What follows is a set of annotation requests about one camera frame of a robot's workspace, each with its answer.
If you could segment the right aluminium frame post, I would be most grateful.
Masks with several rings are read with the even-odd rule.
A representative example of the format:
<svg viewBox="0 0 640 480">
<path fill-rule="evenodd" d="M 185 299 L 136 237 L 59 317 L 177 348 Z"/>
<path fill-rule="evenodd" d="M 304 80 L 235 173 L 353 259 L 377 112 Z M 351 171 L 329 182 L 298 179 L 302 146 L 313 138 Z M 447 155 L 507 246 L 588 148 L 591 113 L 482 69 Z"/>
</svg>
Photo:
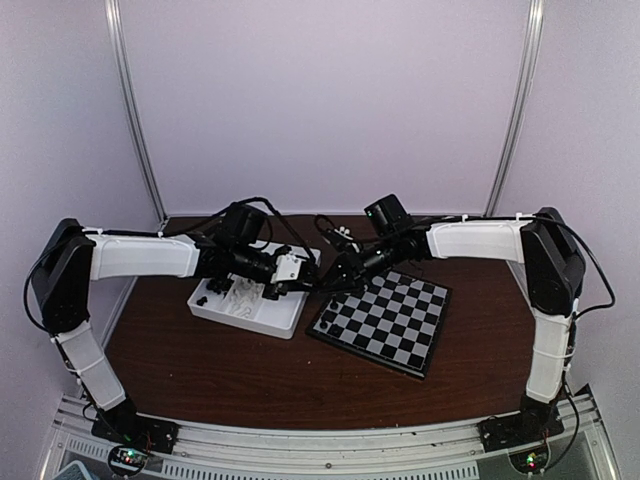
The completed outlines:
<svg viewBox="0 0 640 480">
<path fill-rule="evenodd" d="M 522 55 L 511 113 L 507 123 L 504 141 L 487 200 L 484 215 L 493 216 L 499 206 L 507 183 L 509 170 L 517 149 L 517 143 L 524 123 L 526 106 L 533 85 L 544 28 L 545 1 L 531 0 L 525 29 Z"/>
</svg>

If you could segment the white chess piece pile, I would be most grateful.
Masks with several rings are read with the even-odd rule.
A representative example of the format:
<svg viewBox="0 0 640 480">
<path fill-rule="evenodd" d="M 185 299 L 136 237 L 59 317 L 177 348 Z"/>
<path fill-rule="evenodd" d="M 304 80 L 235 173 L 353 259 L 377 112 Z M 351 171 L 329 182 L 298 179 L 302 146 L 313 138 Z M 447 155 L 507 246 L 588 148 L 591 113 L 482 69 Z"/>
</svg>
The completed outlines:
<svg viewBox="0 0 640 480">
<path fill-rule="evenodd" d="M 264 286 L 238 279 L 227 294 L 226 313 L 242 319 L 253 319 L 262 303 Z"/>
</svg>

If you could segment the blue plastic basket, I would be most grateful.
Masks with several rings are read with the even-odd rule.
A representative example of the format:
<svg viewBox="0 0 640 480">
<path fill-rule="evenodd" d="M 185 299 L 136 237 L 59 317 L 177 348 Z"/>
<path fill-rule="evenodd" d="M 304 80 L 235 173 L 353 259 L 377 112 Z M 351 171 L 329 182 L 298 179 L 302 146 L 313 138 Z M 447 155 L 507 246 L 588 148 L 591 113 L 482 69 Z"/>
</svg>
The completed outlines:
<svg viewBox="0 0 640 480">
<path fill-rule="evenodd" d="M 79 461 L 73 461 L 62 468 L 53 480 L 95 480 L 96 476 L 92 474 L 86 466 Z"/>
</svg>

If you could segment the white compartment tray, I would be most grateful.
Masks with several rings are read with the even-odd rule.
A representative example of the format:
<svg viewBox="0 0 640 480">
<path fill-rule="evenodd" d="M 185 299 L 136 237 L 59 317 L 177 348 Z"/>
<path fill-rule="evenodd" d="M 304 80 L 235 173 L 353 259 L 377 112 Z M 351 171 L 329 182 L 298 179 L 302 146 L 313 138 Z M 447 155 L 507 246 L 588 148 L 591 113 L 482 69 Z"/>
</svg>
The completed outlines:
<svg viewBox="0 0 640 480">
<path fill-rule="evenodd" d="M 226 298 L 229 291 L 225 295 L 217 295 L 206 289 L 207 282 L 212 278 L 230 278 L 233 285 L 238 279 L 243 279 L 264 286 L 264 276 L 270 271 L 275 271 L 276 258 L 286 253 L 293 253 L 304 261 L 301 271 L 316 269 L 320 264 L 318 250 L 313 249 L 307 253 L 300 246 L 280 243 L 269 244 L 258 241 L 248 246 L 202 248 L 193 273 L 193 276 L 198 278 L 200 282 L 187 300 L 187 306 L 191 313 L 205 320 L 255 333 L 281 339 L 292 338 L 307 293 L 289 293 L 277 301 L 262 298 L 261 306 L 255 317 L 242 319 L 226 313 Z M 207 297 L 208 302 L 203 306 L 198 306 L 196 301 L 202 297 Z"/>
</svg>

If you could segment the aluminium frame post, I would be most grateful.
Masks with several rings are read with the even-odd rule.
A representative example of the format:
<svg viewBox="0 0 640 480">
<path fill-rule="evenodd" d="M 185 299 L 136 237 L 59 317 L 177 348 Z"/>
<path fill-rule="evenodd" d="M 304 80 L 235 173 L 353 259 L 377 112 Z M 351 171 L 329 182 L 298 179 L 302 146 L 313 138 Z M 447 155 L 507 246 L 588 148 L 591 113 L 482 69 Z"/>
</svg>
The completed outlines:
<svg viewBox="0 0 640 480">
<path fill-rule="evenodd" d="M 107 28 L 112 44 L 112 50 L 124 101 L 127 125 L 131 135 L 135 156 L 140 167 L 143 183 L 146 192 L 151 200 L 155 216 L 157 220 L 162 223 L 167 219 L 167 213 L 151 164 L 141 117 L 136 102 L 134 85 L 131 76 L 131 68 L 129 65 L 128 52 L 126 48 L 126 40 L 122 24 L 120 2 L 117 0 L 106 0 L 104 4 Z"/>
<path fill-rule="evenodd" d="M 526 106 L 533 85 L 544 28 L 545 1 L 531 0 L 525 29 L 522 55 L 511 113 L 507 123 L 504 141 L 487 200 L 484 215 L 493 216 L 499 206 L 507 183 L 509 170 L 517 149 L 517 143 L 524 123 Z"/>
</svg>

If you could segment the black silver chessboard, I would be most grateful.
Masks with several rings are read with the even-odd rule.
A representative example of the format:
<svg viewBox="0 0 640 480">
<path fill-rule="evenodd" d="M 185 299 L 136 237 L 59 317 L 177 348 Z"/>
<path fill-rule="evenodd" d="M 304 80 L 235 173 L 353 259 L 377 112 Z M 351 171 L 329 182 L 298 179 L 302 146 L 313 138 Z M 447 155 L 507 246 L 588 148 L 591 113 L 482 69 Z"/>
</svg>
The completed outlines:
<svg viewBox="0 0 640 480">
<path fill-rule="evenodd" d="M 306 334 L 407 376 L 423 380 L 443 329 L 452 290 L 416 276 L 390 270 L 376 276 L 362 293 L 326 300 Z M 336 299 L 338 309 L 331 309 Z M 331 324 L 320 329 L 322 321 Z M 343 328 L 340 337 L 332 326 Z"/>
</svg>

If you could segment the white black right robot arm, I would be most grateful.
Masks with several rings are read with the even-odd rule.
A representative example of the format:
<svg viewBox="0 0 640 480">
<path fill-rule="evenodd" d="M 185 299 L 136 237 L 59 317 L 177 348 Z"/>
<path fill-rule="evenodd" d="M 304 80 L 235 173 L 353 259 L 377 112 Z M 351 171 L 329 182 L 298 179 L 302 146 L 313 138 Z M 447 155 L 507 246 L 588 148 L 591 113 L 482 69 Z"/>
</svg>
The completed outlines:
<svg viewBox="0 0 640 480">
<path fill-rule="evenodd" d="M 535 440 L 551 424 L 575 343 L 586 262 L 559 212 L 545 207 L 514 217 L 411 218 L 389 194 L 364 210 L 376 237 L 356 240 L 337 229 L 321 234 L 338 252 L 320 279 L 323 293 L 355 292 L 403 261 L 474 258 L 515 262 L 525 269 L 526 297 L 535 320 L 533 356 L 512 430 Z"/>
</svg>

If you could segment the aluminium front rail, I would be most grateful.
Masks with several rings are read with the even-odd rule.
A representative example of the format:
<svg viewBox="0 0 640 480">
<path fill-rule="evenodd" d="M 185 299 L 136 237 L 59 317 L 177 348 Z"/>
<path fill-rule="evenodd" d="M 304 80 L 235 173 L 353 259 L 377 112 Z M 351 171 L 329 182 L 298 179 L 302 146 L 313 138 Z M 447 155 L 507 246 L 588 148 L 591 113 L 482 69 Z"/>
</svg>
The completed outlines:
<svg viewBox="0 0 640 480">
<path fill-rule="evenodd" d="M 174 449 L 139 479 L 528 479 L 528 453 L 551 458 L 543 479 L 621 476 L 590 393 L 558 405 L 565 427 L 545 441 L 488 451 L 478 420 L 364 430 L 276 430 L 181 421 Z"/>
</svg>

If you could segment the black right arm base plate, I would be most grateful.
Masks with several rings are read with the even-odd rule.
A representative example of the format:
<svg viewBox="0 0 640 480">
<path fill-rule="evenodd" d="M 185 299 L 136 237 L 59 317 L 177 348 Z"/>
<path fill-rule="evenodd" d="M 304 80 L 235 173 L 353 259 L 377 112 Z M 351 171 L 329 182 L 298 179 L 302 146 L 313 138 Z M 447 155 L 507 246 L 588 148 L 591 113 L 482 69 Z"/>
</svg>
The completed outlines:
<svg viewBox="0 0 640 480">
<path fill-rule="evenodd" d="M 542 442 L 546 437 L 565 431 L 560 419 L 552 419 L 543 426 L 526 425 L 521 414 L 489 417 L 477 424 L 480 441 L 486 453 Z"/>
</svg>

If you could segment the round circuit board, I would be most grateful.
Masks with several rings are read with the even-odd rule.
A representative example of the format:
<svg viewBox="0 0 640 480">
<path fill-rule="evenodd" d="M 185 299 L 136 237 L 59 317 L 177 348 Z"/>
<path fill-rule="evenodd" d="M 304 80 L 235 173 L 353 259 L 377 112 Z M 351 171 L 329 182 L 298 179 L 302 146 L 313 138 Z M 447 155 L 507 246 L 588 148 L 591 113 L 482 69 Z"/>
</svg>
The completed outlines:
<svg viewBox="0 0 640 480">
<path fill-rule="evenodd" d="M 125 445 L 116 445 L 108 453 L 107 465 L 117 475 L 137 475 L 149 460 L 149 455 Z"/>
<path fill-rule="evenodd" d="M 550 453 L 547 449 L 525 449 L 509 454 L 509 461 L 514 470 L 520 474 L 537 474 L 549 463 Z"/>
</svg>

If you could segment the black chess piece pile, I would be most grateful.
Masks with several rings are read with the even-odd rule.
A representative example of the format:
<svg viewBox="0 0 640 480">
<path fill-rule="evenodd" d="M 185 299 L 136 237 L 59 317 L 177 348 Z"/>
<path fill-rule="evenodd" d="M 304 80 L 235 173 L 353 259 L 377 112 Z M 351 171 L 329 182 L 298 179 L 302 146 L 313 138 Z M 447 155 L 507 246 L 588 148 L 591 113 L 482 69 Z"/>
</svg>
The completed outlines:
<svg viewBox="0 0 640 480">
<path fill-rule="evenodd" d="M 212 278 L 206 284 L 206 289 L 217 295 L 225 295 L 232 287 L 230 278 Z"/>
</svg>

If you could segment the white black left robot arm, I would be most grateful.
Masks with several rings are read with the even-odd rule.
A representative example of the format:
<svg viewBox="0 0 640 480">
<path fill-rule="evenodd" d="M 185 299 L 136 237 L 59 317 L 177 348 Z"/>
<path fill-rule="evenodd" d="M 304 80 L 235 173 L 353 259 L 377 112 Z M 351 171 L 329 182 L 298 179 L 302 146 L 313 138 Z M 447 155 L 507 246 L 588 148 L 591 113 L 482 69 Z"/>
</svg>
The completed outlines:
<svg viewBox="0 0 640 480">
<path fill-rule="evenodd" d="M 23 293 L 35 296 L 40 312 L 31 322 L 49 335 L 99 421 L 121 443 L 137 442 L 144 424 L 93 333 L 91 283 L 169 276 L 208 279 L 223 290 L 236 275 L 262 285 L 269 300 L 308 291 L 318 276 L 317 256 L 273 205 L 260 210 L 258 201 L 233 202 L 171 232 L 91 229 L 66 218 L 31 267 Z"/>
</svg>

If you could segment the left aluminium frame post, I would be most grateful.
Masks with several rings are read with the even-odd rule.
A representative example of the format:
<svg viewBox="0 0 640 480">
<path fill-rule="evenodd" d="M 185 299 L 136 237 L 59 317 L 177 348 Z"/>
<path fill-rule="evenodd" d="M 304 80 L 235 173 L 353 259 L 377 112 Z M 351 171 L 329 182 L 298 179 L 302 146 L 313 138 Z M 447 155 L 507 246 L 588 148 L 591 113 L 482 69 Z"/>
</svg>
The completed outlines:
<svg viewBox="0 0 640 480">
<path fill-rule="evenodd" d="M 162 223 L 167 219 L 167 213 L 151 164 L 141 117 L 136 102 L 134 85 L 131 76 L 131 68 L 129 65 L 128 52 L 126 48 L 126 40 L 122 24 L 120 2 L 117 0 L 106 0 L 104 4 L 107 28 L 112 44 L 112 50 L 124 101 L 127 125 L 131 135 L 135 156 L 140 167 L 143 183 L 146 192 L 151 200 L 155 216 L 157 220 Z"/>
</svg>

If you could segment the right round circuit board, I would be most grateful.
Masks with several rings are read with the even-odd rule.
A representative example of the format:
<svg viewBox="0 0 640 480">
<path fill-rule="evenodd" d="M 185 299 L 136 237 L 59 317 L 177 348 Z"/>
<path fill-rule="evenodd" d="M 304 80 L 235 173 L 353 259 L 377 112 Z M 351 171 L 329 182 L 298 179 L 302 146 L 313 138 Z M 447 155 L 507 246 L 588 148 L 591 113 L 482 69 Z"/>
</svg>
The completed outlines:
<svg viewBox="0 0 640 480">
<path fill-rule="evenodd" d="M 509 461 L 514 470 L 520 474 L 537 474 L 549 463 L 550 453 L 547 449 L 525 449 L 509 454 Z"/>
</svg>

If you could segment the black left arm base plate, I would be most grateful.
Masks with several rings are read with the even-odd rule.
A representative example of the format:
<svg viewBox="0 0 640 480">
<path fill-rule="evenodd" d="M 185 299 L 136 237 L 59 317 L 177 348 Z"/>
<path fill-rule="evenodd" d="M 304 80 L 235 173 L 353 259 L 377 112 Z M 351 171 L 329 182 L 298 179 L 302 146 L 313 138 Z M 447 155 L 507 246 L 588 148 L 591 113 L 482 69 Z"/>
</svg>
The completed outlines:
<svg viewBox="0 0 640 480">
<path fill-rule="evenodd" d="M 118 434 L 104 421 L 96 420 L 91 427 L 91 434 L 94 437 L 145 452 L 162 454 L 173 452 L 179 432 L 177 423 L 147 417 L 140 417 L 139 422 L 141 427 L 137 433 Z"/>
</svg>

